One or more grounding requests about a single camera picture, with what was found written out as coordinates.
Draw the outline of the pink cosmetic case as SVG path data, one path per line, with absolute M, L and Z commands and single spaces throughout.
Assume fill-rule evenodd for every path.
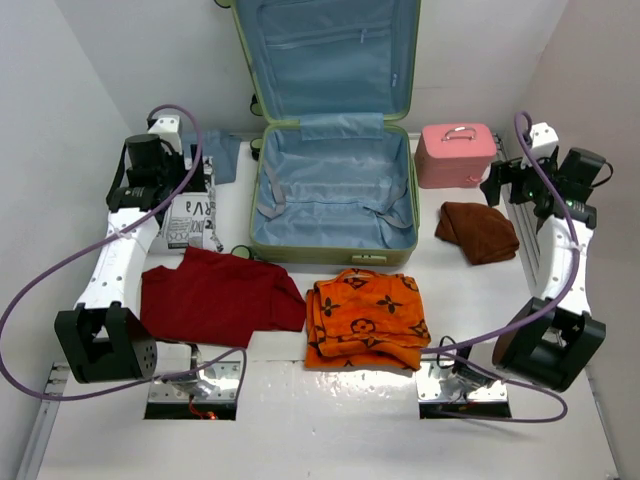
M 414 162 L 423 189 L 475 188 L 495 160 L 492 132 L 481 123 L 427 125 Z

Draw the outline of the brown towel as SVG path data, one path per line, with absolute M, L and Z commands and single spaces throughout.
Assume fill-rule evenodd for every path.
M 520 246 L 513 224 L 479 203 L 444 202 L 435 237 L 458 246 L 473 266 L 512 260 Z

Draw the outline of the white newspaper print garment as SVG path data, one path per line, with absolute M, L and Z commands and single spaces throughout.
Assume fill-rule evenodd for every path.
M 180 254 L 189 246 L 222 252 L 223 244 L 217 234 L 215 168 L 211 156 L 200 161 L 203 167 L 203 190 L 185 190 L 165 211 L 160 231 L 150 252 Z

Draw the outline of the light blue cloth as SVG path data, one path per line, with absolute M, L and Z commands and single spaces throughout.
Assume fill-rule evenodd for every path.
M 203 133 L 202 159 L 185 191 L 202 192 L 211 183 L 223 185 L 236 180 L 241 139 L 222 130 Z

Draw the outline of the red shirt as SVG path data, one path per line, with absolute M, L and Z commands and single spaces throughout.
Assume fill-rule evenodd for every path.
M 246 348 L 256 331 L 302 330 L 306 303 L 277 265 L 189 247 L 142 274 L 140 320 L 159 340 Z

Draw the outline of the green suitcase blue lining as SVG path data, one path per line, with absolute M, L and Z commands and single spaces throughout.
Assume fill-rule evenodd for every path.
M 420 225 L 400 126 L 411 106 L 417 1 L 234 1 L 267 121 L 249 236 L 274 263 L 399 266 Z

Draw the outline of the orange patterned towel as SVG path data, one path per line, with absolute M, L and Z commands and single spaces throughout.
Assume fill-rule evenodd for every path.
M 431 343 L 415 279 L 357 268 L 307 291 L 306 331 L 309 370 L 417 371 Z

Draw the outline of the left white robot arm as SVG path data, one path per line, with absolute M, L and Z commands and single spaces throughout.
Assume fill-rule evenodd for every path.
M 109 189 L 106 243 L 75 306 L 54 330 L 75 379 L 84 384 L 148 379 L 156 341 L 141 323 L 138 288 L 165 214 L 159 205 L 191 180 L 177 133 L 125 139 Z

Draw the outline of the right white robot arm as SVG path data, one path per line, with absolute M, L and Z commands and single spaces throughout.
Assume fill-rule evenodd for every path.
M 606 337 L 586 296 L 586 256 L 597 226 L 597 211 L 587 200 L 599 186 L 607 161 L 572 148 L 564 160 L 556 152 L 536 167 L 521 159 L 495 162 L 480 189 L 487 203 L 499 202 L 511 188 L 513 205 L 531 202 L 537 219 L 538 270 L 532 298 L 501 334 L 493 365 L 531 383 L 563 392 L 573 383 Z

